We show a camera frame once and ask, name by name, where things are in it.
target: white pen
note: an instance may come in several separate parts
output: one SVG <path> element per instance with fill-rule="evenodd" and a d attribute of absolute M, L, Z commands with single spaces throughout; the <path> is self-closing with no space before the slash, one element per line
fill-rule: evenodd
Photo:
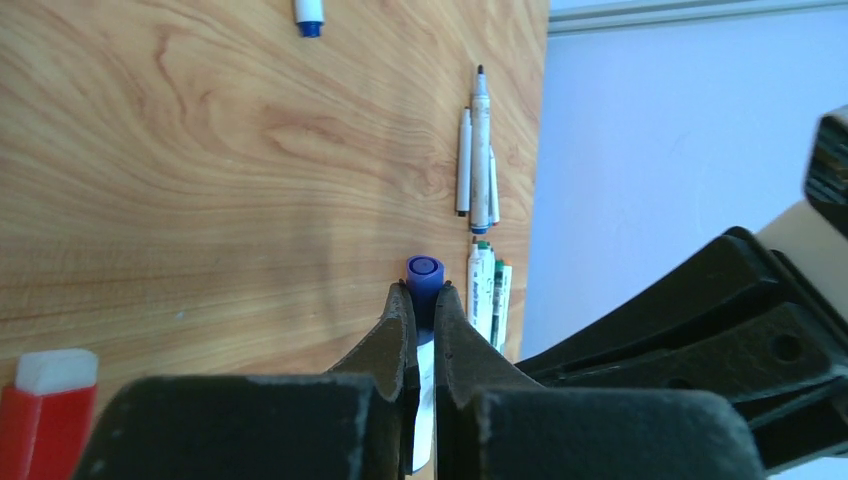
<path fill-rule="evenodd" d="M 459 153 L 456 159 L 456 214 L 464 217 L 471 209 L 471 109 L 462 111 L 459 124 Z"/>
<path fill-rule="evenodd" d="M 501 221 L 501 202 L 498 198 L 498 165 L 495 149 L 489 146 L 489 220 L 492 225 Z"/>
<path fill-rule="evenodd" d="M 315 38 L 321 36 L 324 25 L 324 5 L 322 0 L 294 0 L 294 14 L 300 36 Z"/>
<path fill-rule="evenodd" d="M 489 133 L 489 93 L 480 65 L 471 100 L 471 232 L 477 235 L 489 231 Z"/>

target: blue marker cap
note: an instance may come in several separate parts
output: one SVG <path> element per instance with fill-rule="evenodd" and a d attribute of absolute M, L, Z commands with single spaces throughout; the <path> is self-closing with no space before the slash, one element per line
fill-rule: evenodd
<path fill-rule="evenodd" d="M 297 28 L 300 29 L 301 37 L 316 38 L 321 36 L 321 25 L 324 22 L 299 22 Z"/>
<path fill-rule="evenodd" d="M 406 285 L 412 297 L 419 345 L 433 339 L 436 300 L 444 284 L 445 266 L 438 259 L 416 255 L 406 261 Z"/>

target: light blue wall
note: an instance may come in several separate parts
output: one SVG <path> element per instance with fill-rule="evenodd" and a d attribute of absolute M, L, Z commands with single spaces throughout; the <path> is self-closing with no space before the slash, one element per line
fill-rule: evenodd
<path fill-rule="evenodd" d="M 846 45 L 846 10 L 550 39 L 523 356 L 799 199 L 818 116 L 848 103 Z"/>

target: wood grain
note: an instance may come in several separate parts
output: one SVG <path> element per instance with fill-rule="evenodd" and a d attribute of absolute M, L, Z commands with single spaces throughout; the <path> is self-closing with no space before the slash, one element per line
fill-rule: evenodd
<path fill-rule="evenodd" d="M 543 0 L 0 2 L 0 380 L 26 351 L 143 375 L 319 372 L 404 260 L 465 285 L 457 127 L 486 65 L 518 354 Z"/>

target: red eraser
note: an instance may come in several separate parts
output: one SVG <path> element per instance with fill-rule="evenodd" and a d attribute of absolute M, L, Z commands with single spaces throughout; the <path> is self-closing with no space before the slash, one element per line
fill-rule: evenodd
<path fill-rule="evenodd" d="M 71 478 L 91 429 L 96 377 L 97 357 L 86 350 L 21 357 L 0 399 L 0 479 Z"/>

